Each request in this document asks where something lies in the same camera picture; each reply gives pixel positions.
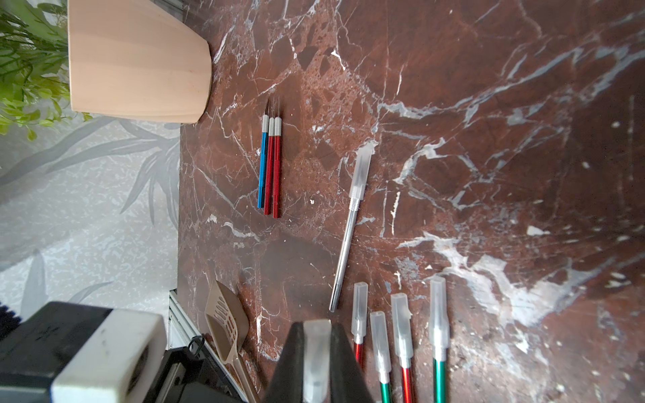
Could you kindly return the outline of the silver carving knife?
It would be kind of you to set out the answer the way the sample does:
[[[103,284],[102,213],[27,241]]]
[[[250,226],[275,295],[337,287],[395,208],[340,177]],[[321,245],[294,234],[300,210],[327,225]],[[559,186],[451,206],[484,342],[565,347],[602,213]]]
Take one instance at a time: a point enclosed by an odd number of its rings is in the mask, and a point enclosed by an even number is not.
[[[349,250],[352,243],[359,205],[364,199],[364,193],[366,192],[367,178],[371,166],[371,156],[375,153],[376,145],[376,141],[370,141],[362,145],[356,152],[354,174],[352,175],[352,181],[349,187],[349,215],[344,229],[344,237],[334,276],[329,312],[335,312],[339,304],[339,297],[349,259]]]

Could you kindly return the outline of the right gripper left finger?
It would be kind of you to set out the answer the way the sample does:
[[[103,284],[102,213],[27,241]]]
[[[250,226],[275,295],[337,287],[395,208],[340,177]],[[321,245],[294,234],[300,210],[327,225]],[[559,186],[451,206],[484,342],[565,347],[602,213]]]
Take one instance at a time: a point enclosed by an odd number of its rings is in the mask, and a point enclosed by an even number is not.
[[[287,335],[263,402],[302,403],[304,349],[303,323],[294,322]]]

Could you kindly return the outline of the blue carving knife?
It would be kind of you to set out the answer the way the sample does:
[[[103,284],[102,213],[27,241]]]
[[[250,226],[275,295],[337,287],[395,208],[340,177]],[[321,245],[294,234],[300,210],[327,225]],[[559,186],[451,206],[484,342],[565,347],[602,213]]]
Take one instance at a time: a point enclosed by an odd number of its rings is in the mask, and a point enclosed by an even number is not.
[[[259,185],[258,185],[258,201],[257,208],[264,208],[264,196],[265,196],[265,171],[266,171],[266,158],[267,158],[267,146],[269,139],[269,126],[270,126],[270,101],[267,101],[265,106],[265,112],[262,116],[262,139],[260,146],[260,172],[259,172]]]

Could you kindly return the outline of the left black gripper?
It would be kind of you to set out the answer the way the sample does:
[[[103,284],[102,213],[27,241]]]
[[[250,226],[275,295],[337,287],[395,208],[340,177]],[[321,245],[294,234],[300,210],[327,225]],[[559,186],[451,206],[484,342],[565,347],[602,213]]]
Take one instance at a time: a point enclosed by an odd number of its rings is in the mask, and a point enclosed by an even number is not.
[[[144,402],[241,402],[241,395],[212,359],[188,347],[167,350]]]

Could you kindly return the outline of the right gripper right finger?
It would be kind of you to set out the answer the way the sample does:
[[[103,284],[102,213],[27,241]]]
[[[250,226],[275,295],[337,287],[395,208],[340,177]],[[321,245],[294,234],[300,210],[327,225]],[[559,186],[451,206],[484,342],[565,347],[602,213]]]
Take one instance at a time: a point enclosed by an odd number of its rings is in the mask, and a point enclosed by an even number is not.
[[[372,403],[371,393],[340,323],[332,324],[330,339],[330,393],[332,403]]]

